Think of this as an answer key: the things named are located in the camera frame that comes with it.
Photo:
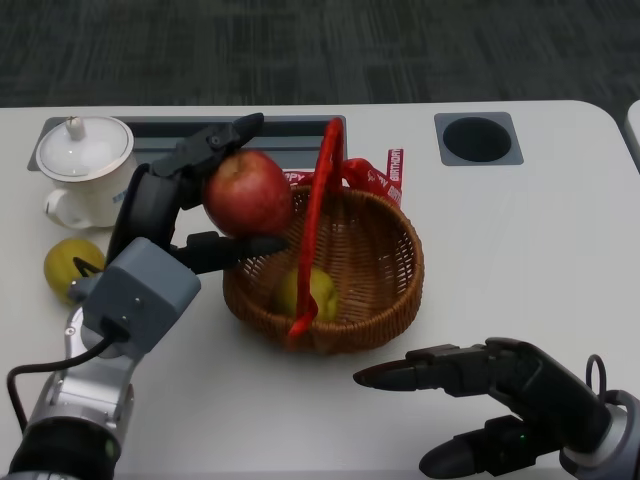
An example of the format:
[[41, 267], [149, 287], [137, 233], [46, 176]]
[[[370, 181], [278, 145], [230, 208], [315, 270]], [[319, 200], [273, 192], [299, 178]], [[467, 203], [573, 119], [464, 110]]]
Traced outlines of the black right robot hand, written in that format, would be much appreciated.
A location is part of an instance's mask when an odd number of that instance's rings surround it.
[[592, 453], [612, 416], [598, 396], [538, 347], [490, 338], [467, 348], [440, 345], [354, 374], [356, 383], [385, 391], [441, 389], [452, 397], [487, 395], [509, 408], [507, 416], [455, 436], [423, 456], [431, 479], [487, 472], [500, 476], [533, 466], [538, 457], [570, 448]]

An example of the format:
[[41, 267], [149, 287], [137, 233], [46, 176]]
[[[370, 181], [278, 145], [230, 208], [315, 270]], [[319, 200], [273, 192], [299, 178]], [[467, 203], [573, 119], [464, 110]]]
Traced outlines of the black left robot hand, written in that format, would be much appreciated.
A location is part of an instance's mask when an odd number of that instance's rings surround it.
[[121, 205], [106, 262], [112, 263], [138, 237], [150, 240], [196, 274], [231, 269], [245, 259], [286, 250], [288, 241], [276, 235], [232, 239], [214, 231], [189, 235], [182, 248], [171, 244], [179, 212], [203, 203], [205, 179], [263, 124], [264, 115], [254, 113], [208, 126], [180, 141], [165, 157], [139, 165]]

